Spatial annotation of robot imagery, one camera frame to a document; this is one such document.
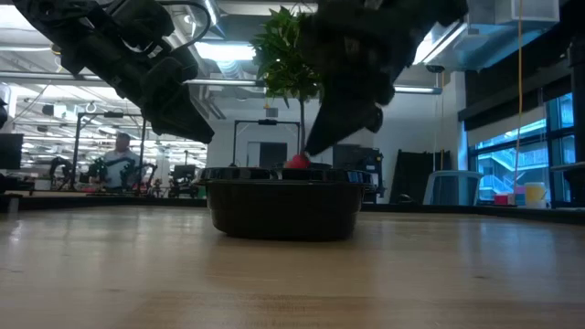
green leaves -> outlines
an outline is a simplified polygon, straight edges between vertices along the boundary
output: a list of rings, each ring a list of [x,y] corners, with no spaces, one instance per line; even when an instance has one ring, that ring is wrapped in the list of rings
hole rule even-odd
[[[306,65],[296,48],[302,17],[305,15],[294,16],[284,7],[278,12],[271,10],[265,33],[250,42],[256,51],[254,64],[259,66],[258,75],[268,88],[267,96],[283,97],[287,106],[290,96],[304,100],[315,97],[321,85],[319,75]]]

red item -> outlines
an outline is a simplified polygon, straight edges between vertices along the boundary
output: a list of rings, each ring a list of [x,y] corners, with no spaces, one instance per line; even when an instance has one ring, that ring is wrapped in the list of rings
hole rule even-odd
[[[306,169],[311,164],[311,161],[304,154],[295,155],[291,161],[286,163],[285,168],[289,169]]]
[[[498,206],[507,206],[508,204],[508,195],[503,196],[495,196],[494,197],[494,204]]]

computer screen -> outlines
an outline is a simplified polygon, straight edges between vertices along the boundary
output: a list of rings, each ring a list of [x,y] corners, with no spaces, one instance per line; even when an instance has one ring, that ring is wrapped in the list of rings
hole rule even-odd
[[[188,175],[191,178],[195,178],[195,170],[197,169],[194,165],[176,165],[175,171],[173,171],[174,179],[187,178]]]
[[[0,133],[0,169],[20,169],[25,135]]]

workbench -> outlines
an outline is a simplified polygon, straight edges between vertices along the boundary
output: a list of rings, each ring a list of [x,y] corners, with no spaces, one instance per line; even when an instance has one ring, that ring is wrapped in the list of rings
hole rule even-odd
[[[361,213],[352,239],[305,243],[229,238],[194,207],[0,218],[2,328],[583,324],[581,226]]]

black plastic bowl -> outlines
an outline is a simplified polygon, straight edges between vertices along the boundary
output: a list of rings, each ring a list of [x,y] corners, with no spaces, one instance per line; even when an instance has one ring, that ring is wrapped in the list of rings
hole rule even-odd
[[[213,225],[249,239],[336,240],[351,236],[368,173],[348,170],[208,168]]]

